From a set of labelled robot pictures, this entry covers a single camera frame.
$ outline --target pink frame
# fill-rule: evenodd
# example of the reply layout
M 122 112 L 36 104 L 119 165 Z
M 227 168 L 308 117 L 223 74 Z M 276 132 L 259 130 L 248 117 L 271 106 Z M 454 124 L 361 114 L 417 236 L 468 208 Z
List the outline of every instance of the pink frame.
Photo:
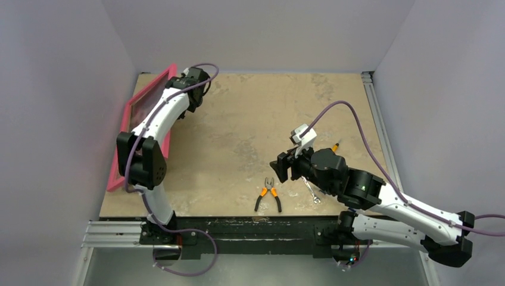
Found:
M 168 81 L 173 76 L 177 75 L 177 65 L 171 64 L 165 71 L 163 71 L 160 75 L 158 75 L 152 82 L 150 82 L 146 87 L 144 87 L 141 91 L 139 91 L 135 96 L 133 96 L 126 105 L 124 106 L 123 111 L 123 119 L 121 120 L 121 129 L 120 131 L 128 132 L 130 125 L 130 118 L 133 106 L 139 102 L 146 94 L 148 94 L 154 87 L 156 87 L 162 80 Z M 170 149 L 170 132 L 163 140 L 163 144 L 161 145 L 161 152 L 163 153 L 163 157 L 169 157 L 169 149 Z M 117 165 L 117 149 L 114 149 L 114 160 L 112 162 L 111 170 L 109 173 L 109 180 L 107 182 L 107 191 L 113 192 L 117 190 L 119 187 L 123 185 L 124 177 L 118 176 L 118 165 Z

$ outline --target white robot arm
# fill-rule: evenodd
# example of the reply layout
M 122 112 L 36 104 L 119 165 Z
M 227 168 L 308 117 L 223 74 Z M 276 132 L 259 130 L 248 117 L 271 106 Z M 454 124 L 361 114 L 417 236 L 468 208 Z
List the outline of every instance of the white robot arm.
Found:
M 155 107 L 151 110 L 146 118 L 150 118 L 153 112 L 158 108 L 159 105 L 163 106 L 154 115 L 148 129 L 142 135 L 143 138 L 152 138 L 158 145 L 163 143 L 163 139 L 167 136 L 168 132 L 174 125 L 175 121 L 181 114 L 183 114 L 189 107 L 189 97 L 188 94 L 177 95 L 170 101 L 166 102 L 167 98 L 176 92 L 180 91 L 177 88 L 166 88 L 163 94 L 156 103 Z M 132 130 L 132 134 L 139 135 L 146 124 L 144 120 L 139 126 Z M 156 218 L 163 224 L 167 224 L 173 215 L 173 209 L 168 201 L 163 183 L 155 186 L 153 189 L 148 189 L 146 186 L 141 184 L 136 184 L 135 189 L 142 190 L 145 193 L 145 198 L 151 207 L 152 213 Z
M 279 180 L 301 176 L 318 186 L 322 192 L 337 197 L 347 207 L 370 210 L 394 220 L 377 219 L 360 211 L 342 212 L 339 216 L 341 232 L 348 232 L 358 240 L 382 240 L 406 245 L 422 252 L 444 265 L 460 267 L 471 257 L 472 242 L 465 236 L 467 231 L 455 224 L 473 228 L 475 216 L 469 212 L 451 213 L 429 206 L 403 194 L 404 203 L 393 187 L 383 179 L 364 170 L 350 168 L 345 158 L 336 155 L 331 148 L 314 152 L 312 144 L 316 133 L 301 125 L 291 132 L 295 148 L 278 155 L 270 163 Z M 425 213 L 412 207 L 417 206 Z M 451 222 L 445 223 L 426 214 L 437 215 Z
M 196 67 L 187 69 L 186 74 L 171 78 L 160 100 L 146 119 L 131 132 L 121 132 L 117 137 L 117 158 L 122 176 L 125 175 L 133 143 L 139 136 L 141 137 L 130 165 L 128 183 L 145 194 L 150 212 L 163 225 L 172 218 L 173 209 L 163 187 L 167 168 L 160 145 L 175 121 L 184 118 L 186 110 L 194 112 L 202 104 L 206 93 L 204 86 L 191 89 L 187 93 L 180 93 L 181 90 L 209 79 L 206 72 Z

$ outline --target white wall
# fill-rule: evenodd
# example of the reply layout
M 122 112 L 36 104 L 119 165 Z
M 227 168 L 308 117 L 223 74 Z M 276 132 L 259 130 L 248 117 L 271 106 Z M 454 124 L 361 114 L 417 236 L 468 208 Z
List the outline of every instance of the white wall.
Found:
M 374 74 L 405 192 L 452 212 L 505 213 L 504 14 L 503 1 L 417 0 Z M 442 285 L 503 285 L 503 239 L 469 239 Z
M 414 0 L 102 0 L 136 67 L 375 70 Z
M 70 285 L 135 69 L 99 0 L 1 1 L 0 285 Z

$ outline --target worktable surface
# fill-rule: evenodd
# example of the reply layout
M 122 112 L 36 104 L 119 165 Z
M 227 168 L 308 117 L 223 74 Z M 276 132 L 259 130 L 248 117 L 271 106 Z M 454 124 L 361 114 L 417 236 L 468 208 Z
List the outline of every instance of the worktable surface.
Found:
M 135 92 L 155 78 L 139 75 Z M 331 102 L 346 100 L 360 118 L 370 148 L 385 166 L 370 105 L 359 74 L 220 74 L 203 105 L 186 113 L 171 132 L 163 182 L 178 216 L 338 215 L 346 207 L 316 190 L 314 204 L 302 180 L 275 187 L 282 203 L 267 194 L 254 211 L 264 179 L 276 177 L 269 162 L 292 148 L 291 130 L 309 124 Z M 332 147 L 356 169 L 382 174 L 361 141 L 354 117 L 337 105 L 315 125 L 314 149 Z M 101 217 L 145 216 L 140 196 L 122 189 L 106 192 Z

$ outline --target gray wall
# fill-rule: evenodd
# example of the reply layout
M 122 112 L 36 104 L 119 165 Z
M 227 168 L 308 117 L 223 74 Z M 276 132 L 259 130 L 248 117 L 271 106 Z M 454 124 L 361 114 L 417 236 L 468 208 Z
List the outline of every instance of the gray wall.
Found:
M 0 285 L 70 285 L 135 69 L 99 0 L 1 1 Z
M 102 0 L 136 67 L 375 70 L 414 0 Z
M 93 256 L 85 286 L 427 285 L 419 252 L 406 247 L 372 247 L 366 263 L 351 272 L 337 268 L 333 259 L 313 259 L 310 255 L 220 254 L 212 270 L 198 277 L 176 276 L 153 268 L 152 250 L 146 248 L 97 249 Z M 211 254 L 203 254 L 200 260 L 180 260 L 171 268 L 191 273 L 204 269 L 211 260 Z
M 452 212 L 505 213 L 504 14 L 503 1 L 416 1 L 374 75 L 405 192 Z M 503 239 L 469 238 L 473 258 L 439 266 L 442 285 L 503 285 Z

